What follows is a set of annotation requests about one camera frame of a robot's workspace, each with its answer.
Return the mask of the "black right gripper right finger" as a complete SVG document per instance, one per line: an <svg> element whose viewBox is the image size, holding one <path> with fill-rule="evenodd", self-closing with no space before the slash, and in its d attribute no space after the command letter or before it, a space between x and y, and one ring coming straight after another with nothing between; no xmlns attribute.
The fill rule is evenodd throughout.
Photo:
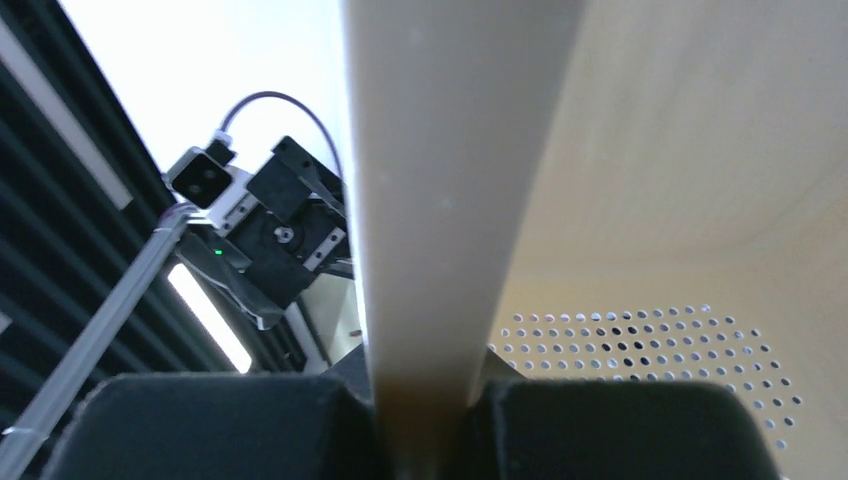
<svg viewBox="0 0 848 480"><path fill-rule="evenodd" d="M702 382L530 380L487 352L460 479L777 479L752 416Z"/></svg>

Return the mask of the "cream perforated plastic basket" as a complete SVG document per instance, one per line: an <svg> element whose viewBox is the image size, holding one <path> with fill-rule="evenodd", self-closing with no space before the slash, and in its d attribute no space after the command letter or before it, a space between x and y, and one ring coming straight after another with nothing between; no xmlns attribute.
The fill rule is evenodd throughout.
<svg viewBox="0 0 848 480"><path fill-rule="evenodd" d="M843 1L340 1L346 200L389 469L438 478L500 329L653 324L782 477L847 475Z"/></svg>

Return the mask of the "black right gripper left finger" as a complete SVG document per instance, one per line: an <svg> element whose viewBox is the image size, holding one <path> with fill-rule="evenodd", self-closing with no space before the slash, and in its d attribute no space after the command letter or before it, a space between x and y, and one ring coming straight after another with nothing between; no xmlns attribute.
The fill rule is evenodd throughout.
<svg viewBox="0 0 848 480"><path fill-rule="evenodd" d="M46 479L387 479L364 350L318 375L121 375L63 431Z"/></svg>

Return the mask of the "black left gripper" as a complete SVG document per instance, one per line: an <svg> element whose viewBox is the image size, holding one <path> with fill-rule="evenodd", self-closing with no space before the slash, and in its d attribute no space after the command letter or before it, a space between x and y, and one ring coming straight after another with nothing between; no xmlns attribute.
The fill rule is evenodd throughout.
<svg viewBox="0 0 848 480"><path fill-rule="evenodd" d="M293 138L234 184L192 230L192 269L258 328L271 328L318 276L353 276L339 177Z"/></svg>

